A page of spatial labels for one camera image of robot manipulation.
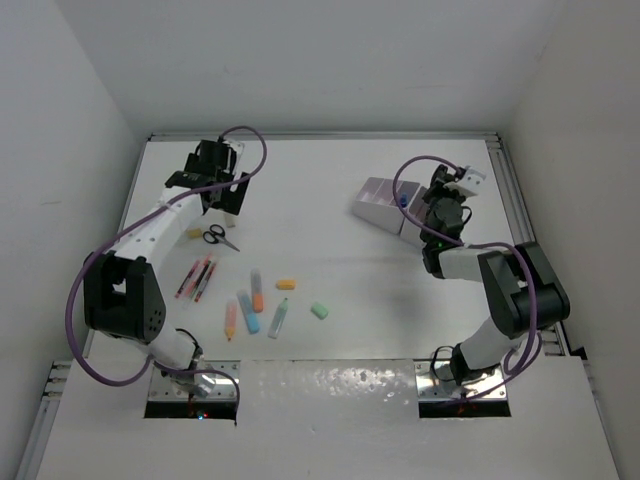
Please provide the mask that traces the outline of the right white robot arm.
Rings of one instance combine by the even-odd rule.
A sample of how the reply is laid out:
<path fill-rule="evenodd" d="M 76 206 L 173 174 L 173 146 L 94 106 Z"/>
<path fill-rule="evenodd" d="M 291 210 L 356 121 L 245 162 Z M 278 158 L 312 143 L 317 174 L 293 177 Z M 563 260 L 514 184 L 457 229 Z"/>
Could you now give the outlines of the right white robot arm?
<path fill-rule="evenodd" d="M 420 238 L 427 272 L 481 283 L 490 312 L 471 337 L 453 347 L 449 371 L 457 385 L 491 371 L 522 341 L 570 313 L 568 295 L 538 243 L 521 243 L 514 251 L 462 245 L 465 202 L 483 180 L 469 167 L 450 173 L 440 165 L 422 197 L 426 214 Z"/>

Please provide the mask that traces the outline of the small black scissors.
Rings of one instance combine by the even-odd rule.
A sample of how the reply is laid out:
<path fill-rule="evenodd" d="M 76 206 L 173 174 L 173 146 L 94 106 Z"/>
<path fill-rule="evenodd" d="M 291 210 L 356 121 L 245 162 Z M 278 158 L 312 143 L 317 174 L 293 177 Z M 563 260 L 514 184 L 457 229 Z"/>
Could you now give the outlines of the small black scissors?
<path fill-rule="evenodd" d="M 203 240 L 211 245 L 224 245 L 236 252 L 240 249 L 230 242 L 226 237 L 226 230 L 220 224 L 211 224 L 206 230 L 202 232 Z"/>

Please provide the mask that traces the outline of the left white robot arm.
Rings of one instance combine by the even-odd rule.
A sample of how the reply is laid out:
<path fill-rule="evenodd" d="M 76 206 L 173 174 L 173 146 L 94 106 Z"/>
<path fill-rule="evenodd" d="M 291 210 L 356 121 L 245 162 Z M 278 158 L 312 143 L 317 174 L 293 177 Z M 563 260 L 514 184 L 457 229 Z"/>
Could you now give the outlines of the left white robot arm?
<path fill-rule="evenodd" d="M 235 180 L 242 149 L 242 144 L 221 138 L 200 141 L 185 166 L 165 182 L 154 205 L 160 214 L 96 259 L 83 281 L 90 329 L 126 341 L 170 369 L 191 367 L 196 346 L 166 319 L 157 271 L 188 227 L 208 210 L 239 213 L 246 182 L 215 192 L 199 190 Z"/>

